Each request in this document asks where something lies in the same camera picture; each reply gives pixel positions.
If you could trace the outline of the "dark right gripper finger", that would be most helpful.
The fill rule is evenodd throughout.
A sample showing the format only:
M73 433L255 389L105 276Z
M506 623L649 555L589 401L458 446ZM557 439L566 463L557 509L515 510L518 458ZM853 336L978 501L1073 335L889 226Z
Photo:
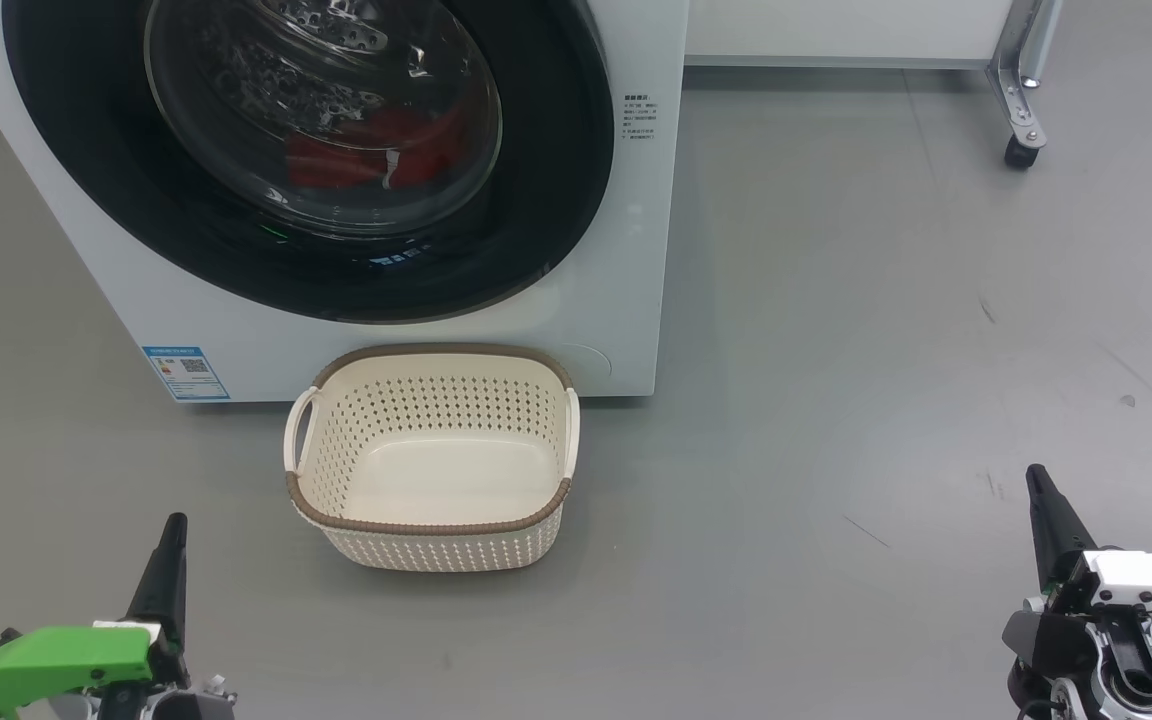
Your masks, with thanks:
M1094 541L1046 467L1030 465L1025 483L1039 589L1049 594L1068 582L1083 553L1100 548L1100 544Z

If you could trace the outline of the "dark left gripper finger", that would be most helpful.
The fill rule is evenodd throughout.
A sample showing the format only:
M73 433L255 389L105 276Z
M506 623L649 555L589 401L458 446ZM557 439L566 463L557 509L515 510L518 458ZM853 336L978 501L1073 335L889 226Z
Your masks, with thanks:
M187 536L187 516L183 511L173 511L147 558L124 616L128 621L159 626L160 639L173 655L183 655L184 651Z

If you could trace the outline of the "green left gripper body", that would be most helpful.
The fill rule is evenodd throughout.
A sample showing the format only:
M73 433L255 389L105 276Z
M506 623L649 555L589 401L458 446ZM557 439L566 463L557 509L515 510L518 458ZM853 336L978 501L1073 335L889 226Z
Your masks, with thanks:
M159 623L44 626L0 647L0 719L73 692L94 697L99 719L141 719L156 694L185 685L182 652Z

